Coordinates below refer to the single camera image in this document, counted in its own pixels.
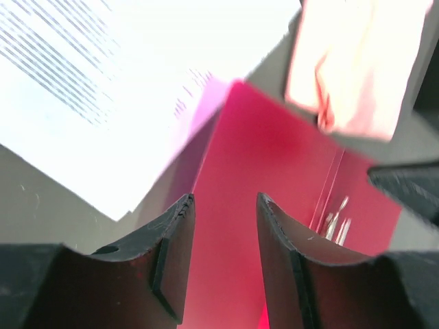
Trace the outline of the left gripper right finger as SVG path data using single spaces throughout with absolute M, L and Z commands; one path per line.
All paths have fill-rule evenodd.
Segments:
M 437 328 L 438 253 L 367 256 L 342 247 L 257 196 L 271 328 Z

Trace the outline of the red plastic folder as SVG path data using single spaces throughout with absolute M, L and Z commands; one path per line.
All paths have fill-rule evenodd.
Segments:
M 389 248 L 401 209 L 368 183 L 366 157 L 338 145 L 249 84 L 231 87 L 193 187 L 195 234 L 183 328 L 267 328 L 258 193 L 316 232 L 336 214 L 344 244 Z

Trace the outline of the white printed paper stack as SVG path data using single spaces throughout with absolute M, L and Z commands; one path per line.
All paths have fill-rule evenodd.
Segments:
M 118 221 L 299 9 L 298 1 L 2 1 L 1 144 Z

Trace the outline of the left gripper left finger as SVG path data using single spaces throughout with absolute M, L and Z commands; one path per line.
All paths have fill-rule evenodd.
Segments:
M 89 255 L 62 244 L 3 244 L 1 327 L 177 327 L 194 227 L 195 200 L 186 194 Z

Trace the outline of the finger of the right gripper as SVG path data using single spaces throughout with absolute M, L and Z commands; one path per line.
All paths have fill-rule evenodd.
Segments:
M 426 223 L 438 225 L 438 161 L 386 164 L 367 170 L 369 182 Z

